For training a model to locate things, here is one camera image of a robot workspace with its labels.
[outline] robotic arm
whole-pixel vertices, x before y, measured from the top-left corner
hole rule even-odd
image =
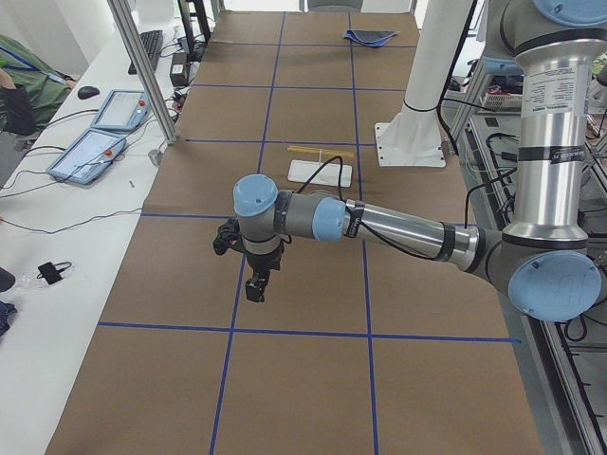
[[[503,232],[458,227],[325,192],[278,191],[263,175],[234,188],[236,219],[219,228],[217,254],[246,255],[247,297],[264,301],[280,269],[281,236],[379,241],[420,259],[451,262],[491,283],[537,319],[567,320],[598,298],[601,276],[577,225],[585,103],[593,59],[607,48],[604,0],[493,0],[486,56],[524,70],[517,204]]]

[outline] light blue joint cap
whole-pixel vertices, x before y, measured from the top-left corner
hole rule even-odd
[[[550,251],[517,269],[508,284],[508,296],[529,316],[557,322],[589,309],[600,288],[600,273],[586,256],[575,251]]]
[[[234,186],[234,211],[238,216],[256,216],[276,201],[278,189],[274,181],[256,173],[238,180]]]
[[[519,76],[523,74],[523,69],[510,59],[496,59],[493,57],[483,57],[485,59],[485,71],[488,74],[497,76]]]
[[[338,199],[325,197],[316,207],[312,219],[312,233],[321,242],[337,242],[341,239],[345,204]]]
[[[607,21],[605,0],[533,0],[548,19],[562,26],[593,27]]]

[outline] computer mouse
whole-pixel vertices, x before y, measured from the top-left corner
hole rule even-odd
[[[91,85],[85,85],[84,87],[81,87],[80,90],[78,90],[78,98],[80,98],[81,100],[88,100],[89,98],[94,97],[95,95],[99,95],[99,93],[99,88],[93,87]]]

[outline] white table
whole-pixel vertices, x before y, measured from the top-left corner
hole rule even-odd
[[[170,27],[164,33],[164,42],[169,43],[173,37],[174,29]],[[156,69],[165,99],[173,93],[170,63],[170,58],[160,59]],[[140,89],[138,77],[127,74],[128,65],[129,59],[116,33],[77,87],[94,85],[101,94],[79,100],[77,89],[74,90],[55,118],[99,108],[111,89]],[[49,127],[35,146],[66,147],[89,126],[93,116],[75,117]],[[127,143],[141,134],[139,130]],[[163,139],[157,122],[152,121],[145,137],[90,188],[58,183],[0,199],[0,217],[32,228],[54,230],[95,215],[137,209],[156,176],[156,167],[147,154],[161,146]],[[31,152],[13,177],[22,170],[43,172],[57,157],[39,155],[45,152],[55,151]],[[0,191],[0,195],[52,181],[48,175],[21,174],[13,189]],[[138,213],[124,214],[55,235],[0,224],[0,265],[15,276],[35,274],[37,266],[48,261],[70,261],[75,265],[71,276],[50,287],[13,287],[0,294],[0,300],[18,308],[10,330],[0,337],[0,453],[40,455],[45,452],[137,221]]]

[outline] wooden stick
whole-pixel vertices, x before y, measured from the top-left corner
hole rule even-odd
[[[352,152],[345,152],[343,150],[330,150],[330,149],[320,149],[316,147],[303,147],[301,145],[289,145],[286,147],[289,152],[295,152],[298,154],[314,154],[323,156],[343,156],[348,158],[354,158],[354,154]]]

